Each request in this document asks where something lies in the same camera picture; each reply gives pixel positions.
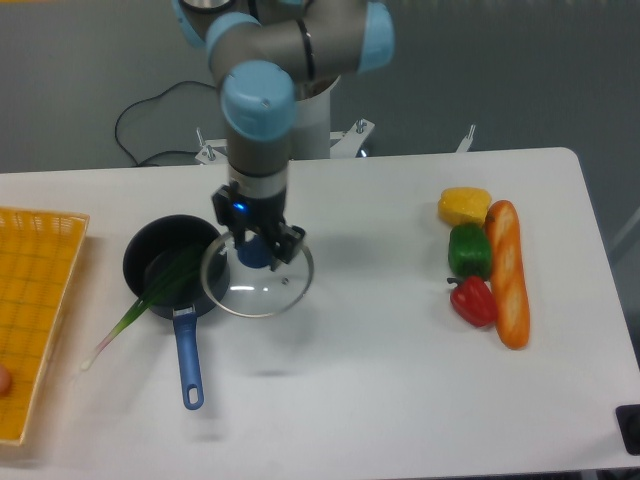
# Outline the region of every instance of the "metal bracket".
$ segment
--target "metal bracket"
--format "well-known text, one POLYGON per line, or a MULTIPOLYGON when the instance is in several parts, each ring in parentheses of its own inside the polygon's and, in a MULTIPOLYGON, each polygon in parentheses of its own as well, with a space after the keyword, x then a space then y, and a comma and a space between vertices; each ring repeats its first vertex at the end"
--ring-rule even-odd
MULTIPOLYGON (((331 140, 331 158, 368 156, 368 152, 363 146, 375 128, 375 123, 361 118, 348 131, 331 132, 329 137, 331 140)), ((229 163, 227 159, 227 141, 224 139, 200 141, 200 151, 195 156, 195 159, 202 165, 229 163)))

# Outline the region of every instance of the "toy pepper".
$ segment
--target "toy pepper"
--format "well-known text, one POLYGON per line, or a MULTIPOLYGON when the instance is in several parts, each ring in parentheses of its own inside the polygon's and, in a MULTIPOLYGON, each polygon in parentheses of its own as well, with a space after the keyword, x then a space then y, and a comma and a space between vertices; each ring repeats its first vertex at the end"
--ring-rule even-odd
POLYGON ((482 278, 474 275, 465 281, 448 278, 447 282, 457 285, 451 292, 451 305, 458 315, 475 327, 484 327, 496 321, 498 307, 482 278))
POLYGON ((466 223, 453 227, 449 236, 449 266, 456 277, 491 274, 491 244, 481 227, 466 223))

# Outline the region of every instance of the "toy vegetable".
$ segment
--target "toy vegetable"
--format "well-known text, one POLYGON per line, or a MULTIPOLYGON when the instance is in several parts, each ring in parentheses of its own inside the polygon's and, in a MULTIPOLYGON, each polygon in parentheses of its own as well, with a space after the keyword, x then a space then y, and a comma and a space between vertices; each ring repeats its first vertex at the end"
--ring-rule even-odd
POLYGON ((475 327, 485 327, 496 321, 496 301, 480 277, 474 275, 464 282, 448 278, 447 282, 457 285, 451 292, 451 305, 458 315, 475 327))
POLYGON ((476 275, 487 280, 491 273, 491 245, 474 223, 453 227, 449 235, 449 266, 456 277, 476 275))
POLYGON ((440 195, 438 215, 454 227, 465 223, 482 226, 489 205, 491 205, 491 195, 482 188, 447 188, 440 195))

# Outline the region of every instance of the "black cable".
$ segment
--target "black cable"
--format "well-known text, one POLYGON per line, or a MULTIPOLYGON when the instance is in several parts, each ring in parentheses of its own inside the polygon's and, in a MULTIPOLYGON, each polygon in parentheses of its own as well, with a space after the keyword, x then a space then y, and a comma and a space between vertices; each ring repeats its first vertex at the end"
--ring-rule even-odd
POLYGON ((194 85, 194 86, 198 86, 198 87, 205 87, 205 88, 209 88, 211 90, 215 90, 216 87, 214 87, 213 85, 209 85, 208 83, 202 83, 202 82, 198 82, 196 80, 184 80, 182 82, 178 82, 172 86, 170 86, 169 88, 167 88, 164 92, 156 95, 155 97, 150 97, 150 98, 145 98, 144 100, 138 100, 135 103, 132 103, 131 105, 129 105, 127 108, 125 108, 122 113, 118 116, 118 119, 116 120, 116 126, 114 128, 114 137, 116 139, 116 143, 118 144, 118 146, 122 149, 122 151, 124 153, 127 154, 127 156, 131 159, 131 161, 133 162, 133 166, 134 167, 158 167, 159 165, 156 163, 150 163, 152 160, 155 160, 158 157, 162 157, 164 155, 197 155, 198 152, 197 151, 188 151, 188 150, 165 150, 163 152, 158 152, 155 153, 153 155, 151 155, 148 158, 145 158, 142 161, 138 161, 136 159, 136 157, 127 149, 127 147, 125 147, 121 142, 120 142, 120 138, 118 137, 118 126, 120 125, 120 121, 122 120, 122 117, 124 117, 124 115, 131 110, 133 107, 136 107, 142 103, 146 103, 146 102, 151 102, 154 100, 160 100, 162 97, 164 97, 167 93, 183 86, 183 85, 194 85))

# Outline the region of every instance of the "white table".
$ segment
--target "white table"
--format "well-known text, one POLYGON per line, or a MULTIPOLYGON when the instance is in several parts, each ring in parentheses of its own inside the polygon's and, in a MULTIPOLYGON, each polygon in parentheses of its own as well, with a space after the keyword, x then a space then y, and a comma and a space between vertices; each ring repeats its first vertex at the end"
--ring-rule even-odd
POLYGON ((147 313, 79 375, 133 301, 131 236, 172 213, 215 222, 224 166, 11 174, 0 204, 85 212, 89 237, 28 444, 2 478, 367 479, 640 465, 614 410, 640 374, 577 158, 564 149, 292 165, 287 219, 317 277, 288 316, 199 321, 205 406, 182 406, 170 324, 147 313), (518 208, 526 350, 449 305, 447 187, 518 208))

